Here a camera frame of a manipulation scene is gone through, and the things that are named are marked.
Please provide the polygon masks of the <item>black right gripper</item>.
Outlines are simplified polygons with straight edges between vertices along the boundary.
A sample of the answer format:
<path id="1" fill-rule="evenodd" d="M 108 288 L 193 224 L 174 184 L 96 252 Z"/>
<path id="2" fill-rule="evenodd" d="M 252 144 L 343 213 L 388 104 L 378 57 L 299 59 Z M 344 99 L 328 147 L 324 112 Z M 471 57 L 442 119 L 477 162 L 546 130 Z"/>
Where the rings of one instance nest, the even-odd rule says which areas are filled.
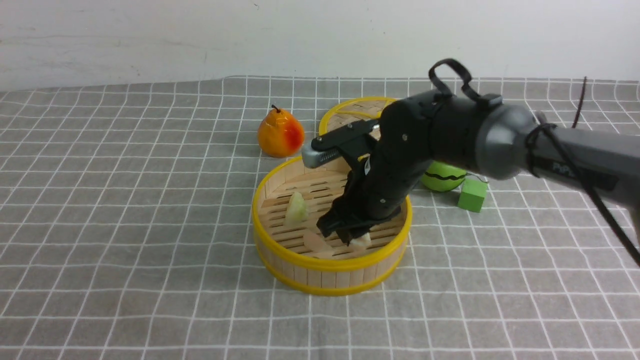
<path id="1" fill-rule="evenodd" d="M 408 97 L 381 112 L 374 150 L 350 167 L 343 193 L 317 221 L 323 237 L 336 234 L 342 243 L 368 233 L 400 212 L 409 192 L 432 160 L 426 137 L 439 103 Z"/>

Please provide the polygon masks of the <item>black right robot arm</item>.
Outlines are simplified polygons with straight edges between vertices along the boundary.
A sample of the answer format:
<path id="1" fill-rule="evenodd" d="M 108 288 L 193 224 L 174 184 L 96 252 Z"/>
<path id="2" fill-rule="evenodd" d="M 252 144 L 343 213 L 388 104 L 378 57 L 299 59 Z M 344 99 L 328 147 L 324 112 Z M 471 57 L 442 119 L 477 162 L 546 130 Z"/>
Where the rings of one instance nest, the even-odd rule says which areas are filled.
<path id="1" fill-rule="evenodd" d="M 429 70 L 434 89 L 387 105 L 372 120 L 348 123 L 316 137 L 302 153 L 308 168 L 338 157 L 350 166 L 345 190 L 317 221 L 345 244 L 400 212 L 433 162 L 495 180 L 521 171 L 584 191 L 614 233 L 629 239 L 604 201 L 629 210 L 639 228 L 639 137 L 559 127 L 501 95 L 478 94 L 471 74 L 452 58 L 438 62 L 462 79 L 455 95 Z"/>

